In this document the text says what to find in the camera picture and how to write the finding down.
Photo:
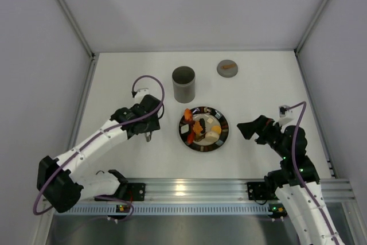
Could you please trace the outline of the orange carrot flower piece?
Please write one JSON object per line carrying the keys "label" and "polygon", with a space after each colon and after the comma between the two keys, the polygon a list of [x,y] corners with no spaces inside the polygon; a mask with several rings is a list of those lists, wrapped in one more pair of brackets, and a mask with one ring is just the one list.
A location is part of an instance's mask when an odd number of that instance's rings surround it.
{"label": "orange carrot flower piece", "polygon": [[184,111],[184,115],[183,115],[183,117],[184,117],[184,121],[185,122],[192,122],[193,121],[193,113],[192,113],[192,111],[190,110],[190,109],[186,109],[185,111]]}

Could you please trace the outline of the black seaweed food piece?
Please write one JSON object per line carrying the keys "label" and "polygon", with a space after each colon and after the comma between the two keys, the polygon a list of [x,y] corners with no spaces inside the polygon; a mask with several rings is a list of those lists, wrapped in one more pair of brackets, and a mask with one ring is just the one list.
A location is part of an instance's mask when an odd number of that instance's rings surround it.
{"label": "black seaweed food piece", "polygon": [[200,126],[202,127],[202,133],[206,132],[206,121],[204,118],[199,119]]}

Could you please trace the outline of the orange fried food piece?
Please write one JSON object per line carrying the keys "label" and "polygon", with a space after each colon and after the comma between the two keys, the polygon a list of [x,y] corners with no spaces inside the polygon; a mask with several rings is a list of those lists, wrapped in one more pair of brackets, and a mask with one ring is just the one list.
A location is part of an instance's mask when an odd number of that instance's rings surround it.
{"label": "orange fried food piece", "polygon": [[203,127],[201,126],[199,121],[195,121],[194,125],[193,125],[193,131],[195,133],[195,135],[201,135],[201,133],[203,132]]}

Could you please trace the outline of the red sausage piece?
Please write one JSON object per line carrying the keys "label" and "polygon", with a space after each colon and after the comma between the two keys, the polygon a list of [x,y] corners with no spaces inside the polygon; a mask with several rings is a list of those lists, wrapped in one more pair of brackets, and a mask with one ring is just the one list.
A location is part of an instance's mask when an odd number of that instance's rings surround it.
{"label": "red sausage piece", "polygon": [[188,137],[187,137],[187,143],[188,143],[188,145],[191,145],[191,144],[194,142],[195,137],[196,137],[196,134],[195,134],[195,132],[194,132],[194,131],[192,131],[192,132],[188,135]]}

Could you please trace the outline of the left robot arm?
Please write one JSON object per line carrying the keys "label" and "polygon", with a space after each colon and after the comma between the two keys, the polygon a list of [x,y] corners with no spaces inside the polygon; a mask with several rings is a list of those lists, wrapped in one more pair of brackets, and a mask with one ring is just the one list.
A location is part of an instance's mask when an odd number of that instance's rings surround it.
{"label": "left robot arm", "polygon": [[116,110],[106,123],[89,138],[55,158],[44,157],[38,167],[37,189],[59,213],[80,200],[125,199],[127,179],[116,169],[86,179],[84,172],[115,146],[135,135],[151,135],[160,129],[158,111],[163,103],[144,95],[131,108]]}

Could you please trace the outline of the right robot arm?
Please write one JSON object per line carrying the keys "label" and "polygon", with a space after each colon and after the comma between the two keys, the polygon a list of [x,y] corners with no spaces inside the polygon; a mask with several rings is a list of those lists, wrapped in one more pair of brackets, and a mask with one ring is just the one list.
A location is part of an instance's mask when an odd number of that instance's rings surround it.
{"label": "right robot arm", "polygon": [[320,178],[306,154],[307,139],[298,124],[283,128],[264,115],[237,128],[249,140],[257,134],[258,145],[268,145],[280,157],[280,169],[264,180],[267,192],[285,207],[301,244],[343,244],[325,204]]}

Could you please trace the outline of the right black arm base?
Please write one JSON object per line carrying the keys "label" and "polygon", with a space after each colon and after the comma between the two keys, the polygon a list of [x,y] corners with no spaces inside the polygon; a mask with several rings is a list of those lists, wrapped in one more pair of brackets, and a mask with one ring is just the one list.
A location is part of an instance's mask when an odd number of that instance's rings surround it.
{"label": "right black arm base", "polygon": [[248,198],[253,201],[276,200],[275,191],[262,181],[247,182]]}

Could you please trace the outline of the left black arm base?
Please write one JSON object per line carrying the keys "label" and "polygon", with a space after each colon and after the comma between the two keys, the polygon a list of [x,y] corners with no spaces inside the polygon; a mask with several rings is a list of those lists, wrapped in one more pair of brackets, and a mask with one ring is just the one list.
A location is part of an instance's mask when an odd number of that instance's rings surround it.
{"label": "left black arm base", "polygon": [[144,201],[146,193],[146,184],[142,182],[125,183],[118,187],[112,195],[103,195],[109,199],[121,199],[124,201]]}

